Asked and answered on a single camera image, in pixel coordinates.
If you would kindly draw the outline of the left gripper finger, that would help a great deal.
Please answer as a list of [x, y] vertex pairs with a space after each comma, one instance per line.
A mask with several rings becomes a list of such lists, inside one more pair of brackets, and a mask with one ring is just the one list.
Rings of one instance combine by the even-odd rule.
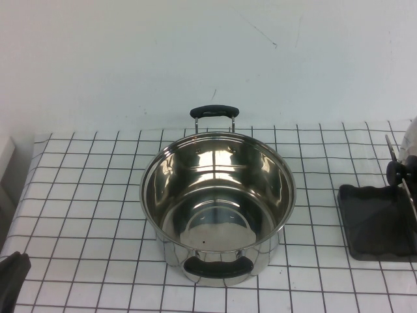
[[1, 295], [17, 294], [31, 268], [28, 254], [15, 251], [1, 261]]

